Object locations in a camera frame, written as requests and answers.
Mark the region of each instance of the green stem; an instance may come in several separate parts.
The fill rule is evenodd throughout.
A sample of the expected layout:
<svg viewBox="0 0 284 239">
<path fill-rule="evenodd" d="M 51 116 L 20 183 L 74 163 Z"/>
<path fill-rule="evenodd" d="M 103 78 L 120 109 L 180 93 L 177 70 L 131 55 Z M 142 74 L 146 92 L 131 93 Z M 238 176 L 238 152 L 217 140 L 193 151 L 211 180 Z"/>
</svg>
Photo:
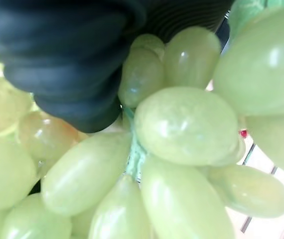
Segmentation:
<svg viewBox="0 0 284 239">
<path fill-rule="evenodd" d="M 126 173 L 132 175 L 136 180 L 140 177 L 141 167 L 145 161 L 146 151 L 139 144 L 137 134 L 134 127 L 134 113 L 129 108 L 124 108 L 125 114 L 128 116 L 132 132 L 132 144 L 129 154 L 129 161 Z"/>
</svg>

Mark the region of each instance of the grape bunch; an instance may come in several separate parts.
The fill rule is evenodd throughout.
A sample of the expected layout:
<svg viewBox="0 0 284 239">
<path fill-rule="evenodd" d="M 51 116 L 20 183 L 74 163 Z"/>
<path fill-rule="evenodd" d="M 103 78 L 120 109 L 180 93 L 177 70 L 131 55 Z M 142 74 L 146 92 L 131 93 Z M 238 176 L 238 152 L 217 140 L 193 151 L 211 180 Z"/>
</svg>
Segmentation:
<svg viewBox="0 0 284 239">
<path fill-rule="evenodd" d="M 246 128 L 284 170 L 284 8 L 220 48 L 201 27 L 167 45 L 139 36 L 123 64 L 123 115 L 94 134 L 0 77 L 0 239 L 235 239 L 226 207 L 284 214 L 284 185 L 237 164 Z"/>
</svg>

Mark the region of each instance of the grape stem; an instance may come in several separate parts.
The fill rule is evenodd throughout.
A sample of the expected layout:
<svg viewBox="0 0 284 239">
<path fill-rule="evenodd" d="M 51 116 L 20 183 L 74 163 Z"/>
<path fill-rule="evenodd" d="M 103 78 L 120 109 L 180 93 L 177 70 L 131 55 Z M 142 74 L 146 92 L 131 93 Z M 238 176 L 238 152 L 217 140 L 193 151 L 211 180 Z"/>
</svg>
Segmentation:
<svg viewBox="0 0 284 239">
<path fill-rule="evenodd" d="M 134 113 L 131 109 L 124 107 L 124 112 L 128 116 L 132 133 L 132 143 L 128 159 L 126 173 L 130 174 L 135 180 L 139 181 L 141 167 L 144 164 L 146 150 L 140 145 L 134 126 Z"/>
</svg>

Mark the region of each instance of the red object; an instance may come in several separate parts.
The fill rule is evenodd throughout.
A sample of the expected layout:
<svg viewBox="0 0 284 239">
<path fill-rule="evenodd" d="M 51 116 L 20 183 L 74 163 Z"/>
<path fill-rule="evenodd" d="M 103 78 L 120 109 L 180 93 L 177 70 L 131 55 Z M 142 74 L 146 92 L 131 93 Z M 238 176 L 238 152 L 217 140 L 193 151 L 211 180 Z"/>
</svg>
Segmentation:
<svg viewBox="0 0 284 239">
<path fill-rule="evenodd" d="M 245 130 L 241 130 L 239 133 L 240 133 L 241 137 L 243 137 L 243 138 L 247 138 L 247 136 L 248 136 L 248 133 L 247 133 L 246 129 Z"/>
</svg>

